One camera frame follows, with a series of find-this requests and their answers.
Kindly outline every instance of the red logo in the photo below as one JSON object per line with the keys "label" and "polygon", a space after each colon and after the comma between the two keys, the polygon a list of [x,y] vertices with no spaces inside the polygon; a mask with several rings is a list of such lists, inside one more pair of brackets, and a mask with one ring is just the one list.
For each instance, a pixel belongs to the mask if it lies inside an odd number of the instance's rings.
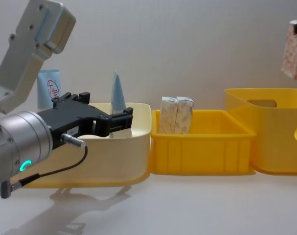
{"label": "red logo", "polygon": [[48,93],[51,98],[59,96],[59,88],[53,80],[47,82]]}

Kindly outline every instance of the yellow plastic bin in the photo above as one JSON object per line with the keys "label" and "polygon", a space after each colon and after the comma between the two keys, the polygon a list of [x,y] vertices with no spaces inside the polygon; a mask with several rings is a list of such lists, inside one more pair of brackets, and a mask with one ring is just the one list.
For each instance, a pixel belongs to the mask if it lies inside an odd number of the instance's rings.
{"label": "yellow plastic bin", "polygon": [[226,109],[252,129],[251,165],[297,174],[297,89],[227,89]]}
{"label": "yellow plastic bin", "polygon": [[152,172],[247,174],[254,132],[223,110],[195,110],[190,134],[159,134],[152,112]]}
{"label": "yellow plastic bin", "polygon": [[[110,113],[110,103],[90,105]],[[147,104],[126,105],[134,109],[132,136],[121,138],[121,132],[116,132],[118,135],[113,139],[82,136],[89,148],[82,164],[71,170],[40,178],[28,187],[109,187],[125,186],[145,180],[150,174],[151,109]],[[13,181],[34,173],[45,173],[72,165],[78,162],[83,154],[81,149],[65,144],[53,150],[47,160],[13,177]]]}

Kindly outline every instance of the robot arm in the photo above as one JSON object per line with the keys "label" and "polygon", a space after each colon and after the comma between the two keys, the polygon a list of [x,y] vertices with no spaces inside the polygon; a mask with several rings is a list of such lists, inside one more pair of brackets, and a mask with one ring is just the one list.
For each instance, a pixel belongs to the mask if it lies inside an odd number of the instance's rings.
{"label": "robot arm", "polygon": [[[0,112],[7,114],[26,100],[44,61],[63,51],[74,24],[75,17],[61,3],[30,0],[16,34],[9,37],[10,46],[0,66]],[[66,93],[52,99],[52,109],[0,118],[2,198],[25,185],[21,181],[12,185],[12,176],[45,160],[53,149],[65,143],[82,148],[85,143],[77,138],[81,135],[105,137],[131,128],[132,108],[108,115],[89,101],[89,93]],[[23,181],[34,179],[31,176]]]}

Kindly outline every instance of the black cable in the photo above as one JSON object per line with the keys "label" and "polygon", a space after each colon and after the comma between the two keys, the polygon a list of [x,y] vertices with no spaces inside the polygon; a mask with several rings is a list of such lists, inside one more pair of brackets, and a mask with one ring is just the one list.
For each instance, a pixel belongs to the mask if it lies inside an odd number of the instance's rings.
{"label": "black cable", "polygon": [[56,173],[59,173],[59,172],[65,171],[65,170],[70,170],[70,169],[75,168],[76,166],[80,165],[85,160],[87,155],[88,155],[88,147],[85,146],[85,153],[84,153],[82,159],[80,161],[78,161],[76,164],[73,164],[73,165],[65,167],[65,168],[61,168],[59,170],[54,170],[54,171],[51,171],[51,172],[47,172],[47,173],[44,173],[44,174],[37,173],[37,174],[31,175],[31,176],[25,177],[24,179],[19,180],[19,182],[20,182],[21,186],[23,187],[23,186],[33,182],[34,180],[37,180],[37,179],[41,178],[41,177],[56,174]]}

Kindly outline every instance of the green indicator light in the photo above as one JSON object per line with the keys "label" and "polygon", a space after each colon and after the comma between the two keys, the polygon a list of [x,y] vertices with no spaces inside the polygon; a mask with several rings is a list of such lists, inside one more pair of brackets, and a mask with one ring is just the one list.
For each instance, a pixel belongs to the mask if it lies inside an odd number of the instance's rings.
{"label": "green indicator light", "polygon": [[20,171],[25,171],[26,169],[25,169],[25,167],[27,166],[27,165],[30,165],[30,164],[32,164],[32,162],[31,162],[31,160],[26,160],[24,163],[22,163],[22,165],[20,166]]}

